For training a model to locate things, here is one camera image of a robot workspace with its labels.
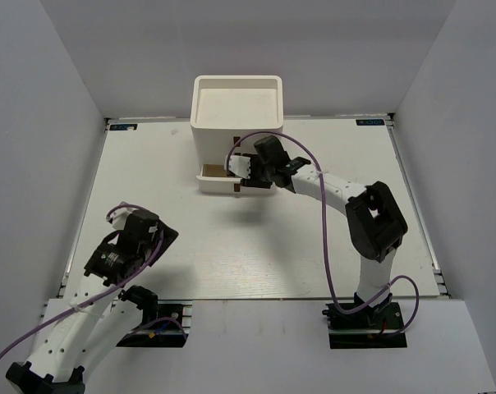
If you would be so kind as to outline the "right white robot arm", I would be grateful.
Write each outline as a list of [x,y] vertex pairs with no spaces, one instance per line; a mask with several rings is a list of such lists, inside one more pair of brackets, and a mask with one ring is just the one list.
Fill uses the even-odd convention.
[[324,257],[328,256],[328,209],[346,218],[351,243],[360,256],[360,278],[354,308],[337,306],[336,310],[343,315],[355,314],[368,328],[377,326],[392,299],[393,260],[408,231],[393,193],[382,181],[366,186],[325,172],[311,152],[290,158],[275,132],[261,132],[260,137],[254,153],[229,152],[225,169],[249,187],[276,186],[318,200]]

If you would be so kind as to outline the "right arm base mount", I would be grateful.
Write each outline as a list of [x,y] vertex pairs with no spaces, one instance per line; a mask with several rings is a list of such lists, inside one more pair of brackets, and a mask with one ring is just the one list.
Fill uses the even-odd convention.
[[363,312],[341,314],[334,304],[326,304],[322,315],[327,319],[328,340],[332,350],[400,349],[407,348],[402,311],[391,302],[375,318]]

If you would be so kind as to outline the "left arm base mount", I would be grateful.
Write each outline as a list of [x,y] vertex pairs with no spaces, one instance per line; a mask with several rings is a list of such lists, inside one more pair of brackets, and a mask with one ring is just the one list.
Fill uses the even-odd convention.
[[138,323],[118,343],[128,348],[182,348],[191,330],[193,302],[189,300],[160,300],[142,286],[121,291],[118,301],[131,304],[138,313]]

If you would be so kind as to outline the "white drawer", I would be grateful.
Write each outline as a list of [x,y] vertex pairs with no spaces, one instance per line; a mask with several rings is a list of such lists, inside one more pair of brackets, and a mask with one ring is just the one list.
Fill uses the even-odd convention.
[[200,169],[200,174],[197,176],[199,181],[209,182],[233,182],[239,183],[241,178],[224,169],[218,164],[203,164]]

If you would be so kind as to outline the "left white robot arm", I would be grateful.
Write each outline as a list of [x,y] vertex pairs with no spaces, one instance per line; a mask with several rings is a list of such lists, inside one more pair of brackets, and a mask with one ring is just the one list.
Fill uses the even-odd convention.
[[90,374],[126,334],[157,322],[157,295],[133,280],[179,234],[158,214],[134,204],[112,208],[106,220],[113,232],[84,266],[67,310],[49,321],[42,345],[6,372],[16,392],[83,393]]

